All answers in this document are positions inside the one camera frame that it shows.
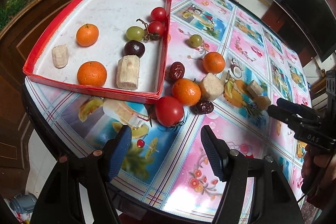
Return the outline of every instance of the tray rim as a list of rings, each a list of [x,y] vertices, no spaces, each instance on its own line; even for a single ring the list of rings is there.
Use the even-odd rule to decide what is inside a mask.
[[[64,83],[61,81],[49,79],[46,77],[43,77],[41,75],[34,73],[34,67],[35,64],[42,54],[43,50],[45,49],[45,46],[48,44],[52,36],[55,34],[55,32],[58,30],[59,26],[64,22],[64,20],[73,12],[73,10],[80,5],[80,3],[83,0],[73,0],[70,2],[48,25],[48,27],[43,31],[41,36],[38,38],[37,42],[33,46],[31,52],[28,55],[28,58],[22,68],[22,71],[25,75],[28,76],[28,78],[33,81],[40,84],[50,85],[56,88],[61,88],[65,90],[71,90],[74,92],[89,94],[89,95],[95,95],[95,94],[106,94],[107,98],[115,98],[118,97],[120,100],[120,97],[126,100],[126,101],[148,101],[146,99],[157,100],[163,90],[163,82],[165,77],[165,70],[166,70],[166,60],[167,60],[167,52],[168,52],[168,34],[169,34],[169,25],[170,25],[170,10],[171,10],[171,2],[172,0],[166,0],[166,10],[167,18],[164,21],[165,26],[165,33],[162,39],[162,50],[161,55],[159,57],[160,59],[160,67],[158,72],[158,82],[157,82],[157,90],[156,92],[137,92],[137,91],[130,91],[130,90],[120,90],[120,89],[113,89],[113,88],[103,88],[103,87],[95,87],[95,86],[85,86],[80,84],[70,84],[70,83]]]

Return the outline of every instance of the sugarcane piece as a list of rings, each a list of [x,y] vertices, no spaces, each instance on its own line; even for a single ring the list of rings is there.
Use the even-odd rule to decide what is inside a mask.
[[[267,96],[259,96],[254,100],[254,102],[260,110],[267,110],[267,108],[272,104],[271,100]]]
[[[67,45],[59,45],[53,47],[51,50],[52,61],[56,68],[63,68],[67,65],[69,60],[69,53]]]
[[[123,90],[136,90],[139,85],[140,58],[126,55],[118,61],[117,86]]]
[[[257,83],[256,80],[251,81],[246,87],[246,91],[253,97],[257,98],[263,92],[261,86]]]
[[[221,80],[212,73],[208,73],[199,83],[201,89],[201,100],[212,102],[217,99],[224,91]]]

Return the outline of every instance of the screw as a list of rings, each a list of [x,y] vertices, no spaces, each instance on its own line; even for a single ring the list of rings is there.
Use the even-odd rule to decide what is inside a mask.
[[[268,162],[273,162],[274,161],[272,156],[266,156],[265,160],[268,161]]]
[[[65,163],[67,160],[68,160],[68,158],[67,158],[66,156],[62,156],[62,157],[60,157],[60,158],[58,159],[58,161],[59,161],[60,163]]]
[[[103,154],[103,151],[100,150],[100,149],[94,150],[94,152],[93,152],[93,155],[96,156],[96,157],[100,156],[101,154]]]
[[[234,157],[237,157],[239,155],[239,151],[238,150],[235,150],[235,149],[231,149],[230,150],[230,155],[234,156]]]

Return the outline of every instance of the printed tablecloth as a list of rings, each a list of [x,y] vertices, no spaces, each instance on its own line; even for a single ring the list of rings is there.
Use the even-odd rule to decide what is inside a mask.
[[[198,48],[186,41],[204,38]],[[113,185],[150,206],[186,218],[211,222],[225,183],[214,176],[200,140],[208,124],[218,138],[246,157],[272,155],[281,166],[295,196],[301,192],[304,143],[288,127],[271,119],[244,93],[256,80],[272,103],[280,97],[311,106],[298,55],[287,48],[260,19],[230,0],[173,0],[167,68],[175,61],[185,66],[185,78],[200,81],[201,58],[217,51],[226,66],[217,76],[234,82],[232,98],[221,95],[211,114],[195,115],[185,107],[184,124],[174,131],[148,118],[149,106],[90,97],[33,83],[26,87],[56,134],[78,157],[104,146],[122,124],[132,128],[132,145]],[[170,95],[164,83],[162,95]],[[138,139],[145,141],[138,148]],[[241,223],[247,223],[253,178],[248,179]]]

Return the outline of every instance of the plastic container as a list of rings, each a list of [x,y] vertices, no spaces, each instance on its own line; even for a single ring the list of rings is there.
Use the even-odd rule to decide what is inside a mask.
[[[167,11],[164,35],[159,41],[143,42],[146,50],[140,59],[138,89],[119,89],[116,85],[117,65],[128,41],[126,30],[131,26],[144,28],[136,20],[141,18],[149,23],[150,13],[155,7],[164,7]],[[163,88],[170,7],[171,0],[73,0],[38,39],[23,72],[31,81],[65,90],[123,101],[153,103],[160,97]],[[81,47],[76,42],[76,33],[86,23],[98,27],[99,37],[95,44]],[[56,68],[51,50],[63,44],[68,47],[68,64],[64,68]],[[103,87],[78,84],[78,68],[87,61],[98,61],[105,66],[108,76]]]

